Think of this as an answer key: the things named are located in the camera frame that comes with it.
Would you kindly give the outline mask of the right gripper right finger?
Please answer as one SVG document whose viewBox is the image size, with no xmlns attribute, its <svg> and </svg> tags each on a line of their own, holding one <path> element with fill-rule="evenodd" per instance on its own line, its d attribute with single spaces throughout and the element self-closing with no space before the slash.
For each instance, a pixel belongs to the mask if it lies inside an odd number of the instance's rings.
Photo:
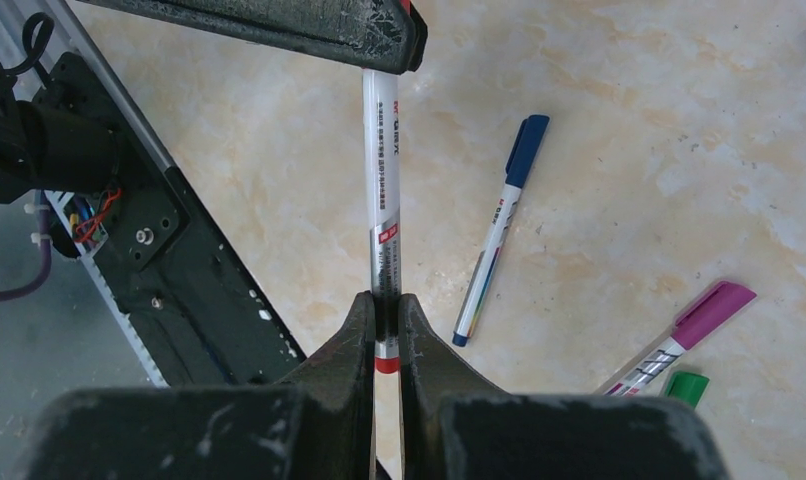
<svg viewBox="0 0 806 480">
<path fill-rule="evenodd" d="M 657 397 L 512 394 L 457 355 L 412 294 L 399 303 L 408 479 L 725 479 L 707 425 Z"/>
</svg>

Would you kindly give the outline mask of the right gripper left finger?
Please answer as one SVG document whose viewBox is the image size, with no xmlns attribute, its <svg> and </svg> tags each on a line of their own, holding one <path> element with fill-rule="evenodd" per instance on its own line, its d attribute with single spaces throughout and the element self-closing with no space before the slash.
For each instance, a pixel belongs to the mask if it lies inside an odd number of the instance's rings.
<svg viewBox="0 0 806 480">
<path fill-rule="evenodd" d="M 68 392 L 33 424 L 22 479 L 372 479 L 375 309 L 269 385 Z"/>
</svg>

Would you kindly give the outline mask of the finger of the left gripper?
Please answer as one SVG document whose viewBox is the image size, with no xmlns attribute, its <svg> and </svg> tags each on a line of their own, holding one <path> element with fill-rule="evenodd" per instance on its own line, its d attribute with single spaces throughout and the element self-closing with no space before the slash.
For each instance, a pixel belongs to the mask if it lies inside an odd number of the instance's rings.
<svg viewBox="0 0 806 480">
<path fill-rule="evenodd" d="M 103 0 L 96 6 L 338 63 L 416 71 L 428 27 L 406 1 Z"/>
</svg>

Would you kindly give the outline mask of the red marker pen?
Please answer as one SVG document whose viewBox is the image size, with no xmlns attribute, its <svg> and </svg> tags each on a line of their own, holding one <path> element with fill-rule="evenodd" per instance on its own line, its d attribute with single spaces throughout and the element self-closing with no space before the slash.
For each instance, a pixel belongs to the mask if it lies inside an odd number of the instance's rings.
<svg viewBox="0 0 806 480">
<path fill-rule="evenodd" d="M 362 82 L 375 368 L 393 374 L 400 367 L 397 313 L 402 294 L 398 77 L 365 69 Z"/>
</svg>

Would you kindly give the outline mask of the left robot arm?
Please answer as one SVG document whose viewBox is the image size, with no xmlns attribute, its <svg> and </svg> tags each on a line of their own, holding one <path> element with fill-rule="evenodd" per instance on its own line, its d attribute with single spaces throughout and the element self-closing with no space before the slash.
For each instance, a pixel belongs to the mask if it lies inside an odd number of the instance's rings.
<svg viewBox="0 0 806 480">
<path fill-rule="evenodd" d="M 419 68 L 427 24 L 408 1 L 113 1 L 110 8 L 253 44 L 400 75 Z M 61 1 L 3 1 L 24 15 L 18 63 L 0 57 L 0 203 L 33 190 L 95 194 L 120 157 L 109 128 L 15 96 L 18 78 L 42 65 L 55 29 L 73 25 Z"/>
</svg>

